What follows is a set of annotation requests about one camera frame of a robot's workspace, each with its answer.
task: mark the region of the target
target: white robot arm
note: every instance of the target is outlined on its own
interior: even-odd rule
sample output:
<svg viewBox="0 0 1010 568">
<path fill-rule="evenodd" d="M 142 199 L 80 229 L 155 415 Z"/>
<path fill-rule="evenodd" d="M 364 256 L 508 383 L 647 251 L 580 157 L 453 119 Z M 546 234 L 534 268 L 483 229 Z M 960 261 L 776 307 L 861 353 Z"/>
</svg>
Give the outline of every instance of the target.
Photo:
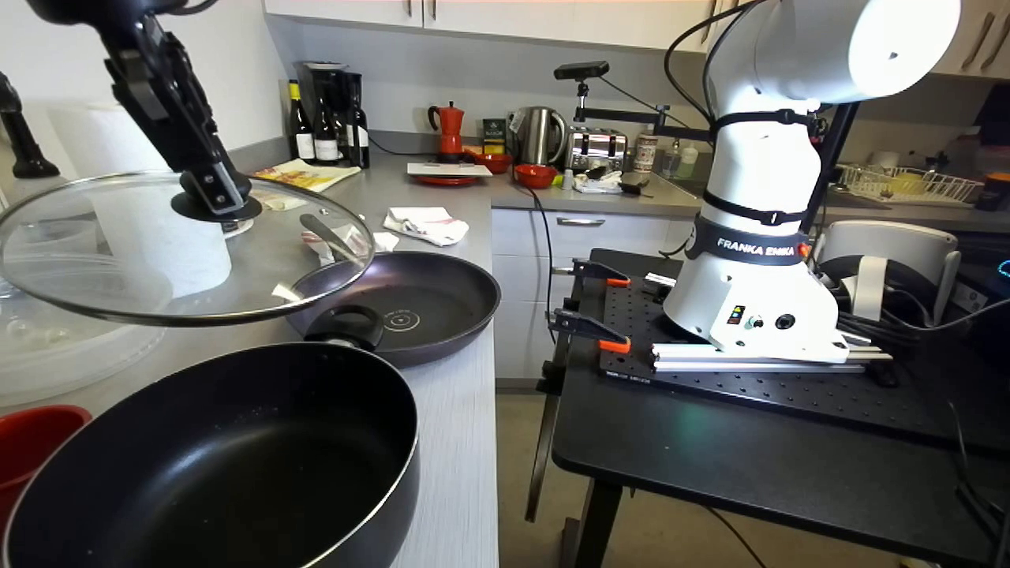
<svg viewBox="0 0 1010 568">
<path fill-rule="evenodd" d="M 765 0 L 708 62 L 715 153 L 663 311 L 718 353 L 844 361 L 835 299 L 797 256 L 819 157 L 805 116 L 886 97 L 948 50 L 960 0 Z"/>
</svg>

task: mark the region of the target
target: white wall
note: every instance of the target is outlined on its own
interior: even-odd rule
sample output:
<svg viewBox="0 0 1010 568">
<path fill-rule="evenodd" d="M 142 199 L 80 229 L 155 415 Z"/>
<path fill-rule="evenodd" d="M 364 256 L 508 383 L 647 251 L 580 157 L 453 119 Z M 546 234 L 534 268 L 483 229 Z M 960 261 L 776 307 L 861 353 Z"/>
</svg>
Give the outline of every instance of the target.
<svg viewBox="0 0 1010 568">
<path fill-rule="evenodd" d="M 280 136 L 284 62 L 261 17 L 261 0 L 220 0 L 201 16 L 161 16 L 161 24 L 185 43 L 228 148 Z M 54 145 L 46 104 L 112 104 L 99 33 L 86 24 L 40 22 L 28 0 L 0 2 L 0 69 L 19 87 L 43 148 Z"/>
<path fill-rule="evenodd" d="M 576 59 L 609 59 L 613 81 L 647 99 L 666 99 L 674 106 L 674 116 L 697 123 L 697 112 L 666 84 L 663 54 L 652 50 L 293 22 L 274 16 L 270 22 L 286 43 L 286 66 L 293 59 L 333 59 L 364 73 L 364 106 L 376 129 L 426 131 L 422 111 L 445 99 L 457 99 L 466 111 L 465 131 L 471 136 L 478 116 L 505 116 L 526 104 L 548 104 L 572 112 L 575 81 L 556 81 L 552 69 Z M 697 84 L 701 57 L 674 57 L 674 69 L 684 81 L 694 77 Z M 874 148 L 935 153 L 974 119 L 986 90 L 989 81 L 932 74 L 894 99 L 861 104 L 847 157 L 861 160 Z M 602 81 L 590 81 L 590 104 L 642 111 Z"/>
</svg>

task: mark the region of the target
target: coffee maker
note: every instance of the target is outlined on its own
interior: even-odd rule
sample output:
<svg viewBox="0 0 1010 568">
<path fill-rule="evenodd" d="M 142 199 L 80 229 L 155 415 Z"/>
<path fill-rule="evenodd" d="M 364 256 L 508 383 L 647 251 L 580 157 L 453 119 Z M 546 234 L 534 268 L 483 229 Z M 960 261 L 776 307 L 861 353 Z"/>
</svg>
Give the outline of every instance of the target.
<svg viewBox="0 0 1010 568">
<path fill-rule="evenodd" d="M 304 106 L 309 119 L 319 119 L 319 97 L 336 119 L 336 145 L 347 165 L 364 165 L 366 112 L 358 106 L 358 73 L 347 73 L 328 59 L 304 59 L 296 66 L 304 84 Z"/>
</svg>

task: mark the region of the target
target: glass pot lid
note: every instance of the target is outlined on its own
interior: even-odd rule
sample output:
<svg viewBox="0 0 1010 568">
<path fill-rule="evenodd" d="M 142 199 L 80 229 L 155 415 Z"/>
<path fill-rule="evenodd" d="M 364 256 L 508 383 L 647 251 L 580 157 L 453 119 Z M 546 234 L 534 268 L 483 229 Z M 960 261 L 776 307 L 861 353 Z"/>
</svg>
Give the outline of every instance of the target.
<svg viewBox="0 0 1010 568">
<path fill-rule="evenodd" d="M 179 175 L 69 181 L 0 218 L 0 278 L 72 311 L 228 323 L 309 307 L 376 256 L 370 228 L 315 192 L 252 181 L 260 214 L 195 221 Z"/>
</svg>

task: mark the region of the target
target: nonstick pan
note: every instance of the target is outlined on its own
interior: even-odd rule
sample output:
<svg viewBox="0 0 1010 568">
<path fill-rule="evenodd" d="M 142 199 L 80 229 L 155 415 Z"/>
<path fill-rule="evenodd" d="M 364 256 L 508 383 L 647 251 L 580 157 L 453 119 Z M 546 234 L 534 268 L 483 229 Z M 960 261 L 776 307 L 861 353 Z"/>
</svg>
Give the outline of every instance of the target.
<svg viewBox="0 0 1010 568">
<path fill-rule="evenodd" d="M 277 342 L 112 403 L 28 482 L 8 568 L 385 568 L 415 505 L 415 408 L 385 360 Z"/>
<path fill-rule="evenodd" d="M 411 367 L 461 350 L 502 299 L 498 281 L 478 265 L 440 251 L 383 251 L 342 292 L 291 311 L 305 339 L 353 339 Z"/>
</svg>

